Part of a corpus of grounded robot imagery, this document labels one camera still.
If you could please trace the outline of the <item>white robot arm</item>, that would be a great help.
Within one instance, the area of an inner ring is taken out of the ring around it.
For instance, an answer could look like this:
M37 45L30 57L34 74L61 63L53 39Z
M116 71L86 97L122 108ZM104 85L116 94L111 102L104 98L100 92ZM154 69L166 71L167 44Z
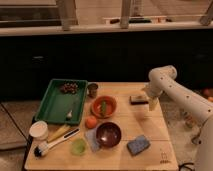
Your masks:
M165 92L181 108L189 112L201 127L195 171L213 171L213 103L175 81L177 70L174 66L154 68L149 71L149 83L145 86L150 107Z

